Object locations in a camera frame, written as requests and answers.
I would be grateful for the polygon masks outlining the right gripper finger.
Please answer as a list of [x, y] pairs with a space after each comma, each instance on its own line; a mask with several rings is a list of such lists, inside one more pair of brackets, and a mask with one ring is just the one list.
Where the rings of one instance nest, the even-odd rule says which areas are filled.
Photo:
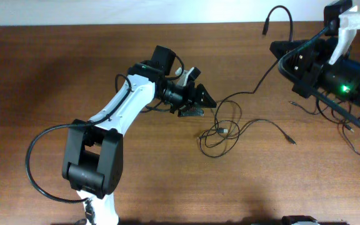
[[296, 77], [294, 75], [292, 67], [288, 64], [288, 61], [291, 59], [291, 55], [284, 55], [278, 64], [279, 72], [289, 81], [296, 81]]
[[269, 47], [276, 59], [281, 59], [288, 52], [297, 48], [299, 43], [297, 41], [273, 41]]

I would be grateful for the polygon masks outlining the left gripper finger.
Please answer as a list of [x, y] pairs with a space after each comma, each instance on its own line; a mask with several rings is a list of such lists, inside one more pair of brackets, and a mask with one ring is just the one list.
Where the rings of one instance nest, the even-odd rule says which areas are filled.
[[197, 85], [197, 104], [201, 108], [216, 108], [216, 101], [210, 96], [202, 84]]
[[200, 107], [184, 107], [180, 109], [177, 114], [178, 117], [194, 117], [204, 116], [204, 111]]

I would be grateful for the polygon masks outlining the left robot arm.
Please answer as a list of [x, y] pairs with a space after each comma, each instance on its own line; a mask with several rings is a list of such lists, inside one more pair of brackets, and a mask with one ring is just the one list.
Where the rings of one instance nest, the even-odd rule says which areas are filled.
[[62, 176], [85, 199], [83, 224], [117, 224], [114, 190], [123, 172], [123, 137], [142, 109], [154, 99], [170, 105], [171, 113], [195, 116], [216, 102], [202, 84], [200, 71], [180, 68], [168, 78], [176, 53], [156, 46], [150, 60], [127, 71], [126, 81], [110, 102], [88, 122], [74, 120], [69, 128]]

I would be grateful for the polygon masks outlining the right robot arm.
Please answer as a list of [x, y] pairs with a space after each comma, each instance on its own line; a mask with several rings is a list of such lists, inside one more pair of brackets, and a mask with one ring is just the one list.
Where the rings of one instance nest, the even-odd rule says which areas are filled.
[[339, 100], [360, 107], [360, 63], [343, 56], [330, 64], [337, 39], [316, 41], [274, 41], [270, 50], [279, 61], [279, 72], [294, 86], [292, 90], [304, 98], [314, 96], [346, 121], [360, 129], [360, 117], [353, 116], [338, 103], [319, 92], [323, 89]]

